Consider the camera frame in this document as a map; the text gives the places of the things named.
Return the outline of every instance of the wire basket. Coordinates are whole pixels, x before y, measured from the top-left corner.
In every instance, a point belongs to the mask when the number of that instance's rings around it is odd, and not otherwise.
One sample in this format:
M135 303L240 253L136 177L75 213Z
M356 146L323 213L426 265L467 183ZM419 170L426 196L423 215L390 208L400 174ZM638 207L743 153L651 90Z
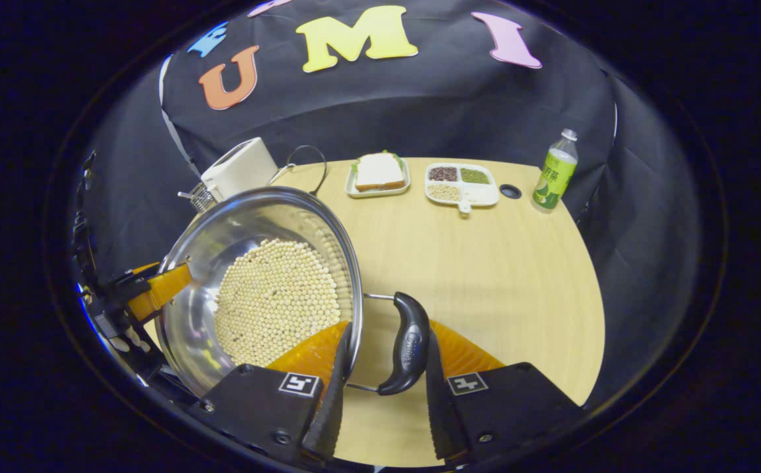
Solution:
M203 183L198 183L190 194L179 192L179 197L188 198L191 206L194 206L194 209L198 214L205 212L217 203L214 196L211 195L211 192L208 192L208 189L206 189L206 186Z

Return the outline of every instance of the bottle cap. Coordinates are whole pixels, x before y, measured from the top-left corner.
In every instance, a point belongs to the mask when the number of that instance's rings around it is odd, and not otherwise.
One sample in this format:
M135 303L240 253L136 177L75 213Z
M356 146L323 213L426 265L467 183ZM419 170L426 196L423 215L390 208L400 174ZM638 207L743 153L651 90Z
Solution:
M565 128L564 131L561 132L561 136L564 138L567 138L567 140L570 141L577 141L578 135L576 135L575 131L572 131L572 129Z

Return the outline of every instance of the pot handle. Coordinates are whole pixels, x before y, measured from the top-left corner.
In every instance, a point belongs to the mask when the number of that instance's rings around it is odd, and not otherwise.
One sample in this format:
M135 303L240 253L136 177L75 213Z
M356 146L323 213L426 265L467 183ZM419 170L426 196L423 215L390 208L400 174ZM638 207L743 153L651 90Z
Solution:
M377 388L380 395L404 392L416 383L427 365L427 349L430 347L430 320L422 305L411 296L396 292L395 296L365 294L370 299L393 300L401 314L401 327L392 351L392 374Z

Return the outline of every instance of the square plate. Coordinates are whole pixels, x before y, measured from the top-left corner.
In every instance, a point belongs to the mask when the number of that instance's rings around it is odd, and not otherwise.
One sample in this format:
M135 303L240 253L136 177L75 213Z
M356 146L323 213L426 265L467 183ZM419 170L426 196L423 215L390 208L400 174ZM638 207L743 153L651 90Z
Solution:
M351 169L348 171L348 177L345 179L345 192L353 198L363 197L380 197L381 195L396 195L404 194L407 189L410 188L410 164L406 162L404 158L401 158L401 162L404 164L404 186L400 189L388 189L388 191L357 191L354 187L354 183L357 182L357 174Z

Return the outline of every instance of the wooden table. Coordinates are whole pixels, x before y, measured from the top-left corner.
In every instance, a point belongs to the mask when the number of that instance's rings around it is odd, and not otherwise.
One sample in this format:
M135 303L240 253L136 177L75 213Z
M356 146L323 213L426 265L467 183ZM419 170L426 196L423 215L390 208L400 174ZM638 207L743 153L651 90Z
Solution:
M399 195L351 198L351 162L330 162L318 197L345 226L366 292L401 291L431 319L450 327L506 365L528 361L579 405L596 383L605 347L605 315L596 272L563 204L544 215L530 196L540 170L531 166L449 158L405 158L410 188ZM434 162L485 166L497 185L521 189L462 218L455 206L424 195ZM274 183L311 191L322 164L293 168ZM364 300L362 345L351 382L377 384L392 371L399 316L385 300ZM379 396L346 388L336 457L387 466L435 460L425 377L407 392Z

